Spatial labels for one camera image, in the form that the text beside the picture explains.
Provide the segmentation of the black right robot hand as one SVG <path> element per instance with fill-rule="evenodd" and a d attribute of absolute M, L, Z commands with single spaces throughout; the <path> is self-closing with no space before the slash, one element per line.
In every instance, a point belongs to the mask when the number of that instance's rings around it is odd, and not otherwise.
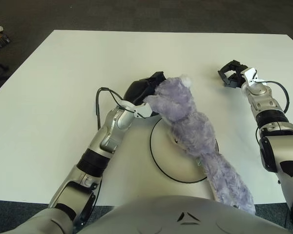
<path fill-rule="evenodd" d="M 232 60 L 218 71 L 218 75 L 224 82 L 225 87 L 241 88 L 242 84 L 246 82 L 242 77 L 242 71 L 246 70 L 247 68 L 248 66 L 243 65 L 236 60 Z M 229 71 L 233 71 L 233 74 L 227 77 L 226 73 Z"/>

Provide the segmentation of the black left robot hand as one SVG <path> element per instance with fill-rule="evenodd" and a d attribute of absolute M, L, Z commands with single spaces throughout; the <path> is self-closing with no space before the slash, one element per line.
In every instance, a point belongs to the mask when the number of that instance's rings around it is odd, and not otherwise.
<path fill-rule="evenodd" d="M 149 118 L 157 116 L 150 105 L 145 102 L 145 98 L 155 94 L 155 89 L 166 80 L 163 71 L 155 72 L 149 78 L 132 82 L 124 94 L 121 107 L 130 119 Z"/>

